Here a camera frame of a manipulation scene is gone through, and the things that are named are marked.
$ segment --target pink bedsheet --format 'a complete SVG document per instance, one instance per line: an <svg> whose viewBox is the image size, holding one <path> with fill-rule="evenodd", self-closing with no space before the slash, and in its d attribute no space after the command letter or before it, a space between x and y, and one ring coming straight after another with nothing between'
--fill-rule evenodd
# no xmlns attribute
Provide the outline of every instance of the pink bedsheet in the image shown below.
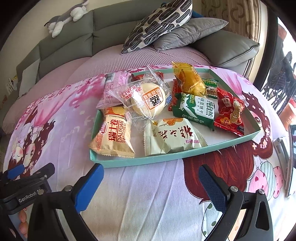
<svg viewBox="0 0 296 241"><path fill-rule="evenodd" d="M88 209L82 213L98 240L204 240L221 213L196 176L203 163L241 191L265 190L274 240L283 240L296 222L296 195L285 198L285 181L272 144L273 139L287 135L279 117L262 94L239 74L202 67L211 68L245 98L261 127L260 133L252 141L197 157L106 169ZM49 179L53 191L73 185L85 175L93 165L88 144L103 80L102 74L33 102L11 136L4 170L23 163L26 168L21 176L26 176L52 162L56 168Z"/></svg>
<svg viewBox="0 0 296 241"><path fill-rule="evenodd" d="M211 65L207 57L190 47L157 52L154 48L147 46L123 55L120 54L121 49L122 45L113 46L98 52L91 58L73 60L48 73L10 108L3 121L4 132L7 134L13 132L21 115L33 101L86 78L148 64L171 64L172 61Z"/></svg>

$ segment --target round pastry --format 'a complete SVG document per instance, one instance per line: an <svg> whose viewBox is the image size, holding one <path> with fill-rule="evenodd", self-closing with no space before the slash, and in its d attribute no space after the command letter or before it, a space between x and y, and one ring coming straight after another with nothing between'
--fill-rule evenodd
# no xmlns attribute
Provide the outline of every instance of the round pastry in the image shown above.
<svg viewBox="0 0 296 241"><path fill-rule="evenodd" d="M134 92L131 103L134 111L143 116L153 118L165 107L165 92L156 84L142 83L141 92Z"/></svg>

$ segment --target blue gripper pad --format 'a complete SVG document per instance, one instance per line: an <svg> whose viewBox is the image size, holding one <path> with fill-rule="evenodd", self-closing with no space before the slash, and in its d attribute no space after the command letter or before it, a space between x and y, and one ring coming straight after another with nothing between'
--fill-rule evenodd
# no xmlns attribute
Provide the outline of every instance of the blue gripper pad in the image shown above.
<svg viewBox="0 0 296 241"><path fill-rule="evenodd" d="M209 172L207 169L204 165L201 165L198 169L198 178L216 210L225 213L228 204L227 195L223 192L222 187L214 180L214 178L218 179L217 176L211 170Z"/></svg>
<svg viewBox="0 0 296 241"><path fill-rule="evenodd" d="M84 182L75 197L75 208L78 213L87 209L92 197L101 184L104 177L103 166L101 164L95 164L86 176L88 179Z"/></svg>
<svg viewBox="0 0 296 241"><path fill-rule="evenodd" d="M15 179L25 171L23 164L17 165L14 168L10 169L7 173L7 178L10 180Z"/></svg>

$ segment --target pink snack package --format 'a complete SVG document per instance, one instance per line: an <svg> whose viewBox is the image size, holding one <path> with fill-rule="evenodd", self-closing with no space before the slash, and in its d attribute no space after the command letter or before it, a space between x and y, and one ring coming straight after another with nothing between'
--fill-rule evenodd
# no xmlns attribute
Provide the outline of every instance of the pink snack package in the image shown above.
<svg viewBox="0 0 296 241"><path fill-rule="evenodd" d="M118 99L116 99L114 96L112 96L108 92L110 89L113 89L122 85L126 85L128 83L130 76L131 74L128 73L127 71L107 74L103 96L98 102L96 108L98 110L101 110L101 109L106 109L109 107L122 104Z"/></svg>

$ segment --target metal screw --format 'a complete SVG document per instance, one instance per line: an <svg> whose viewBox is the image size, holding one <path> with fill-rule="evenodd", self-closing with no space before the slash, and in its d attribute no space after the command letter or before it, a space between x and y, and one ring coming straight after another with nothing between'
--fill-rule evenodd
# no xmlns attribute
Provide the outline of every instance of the metal screw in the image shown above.
<svg viewBox="0 0 296 241"><path fill-rule="evenodd" d="M42 195L44 193L44 190L43 189L40 189L39 191L38 191L38 195Z"/></svg>
<svg viewBox="0 0 296 241"><path fill-rule="evenodd" d="M237 192L239 189L236 186L231 186L230 190L233 192Z"/></svg>
<svg viewBox="0 0 296 241"><path fill-rule="evenodd" d="M265 194L265 191L263 189L259 189L258 192L262 195Z"/></svg>
<svg viewBox="0 0 296 241"><path fill-rule="evenodd" d="M72 186L71 186L71 185L65 186L65 187L64 187L64 190L65 190L66 192L69 192L69 191L72 190Z"/></svg>

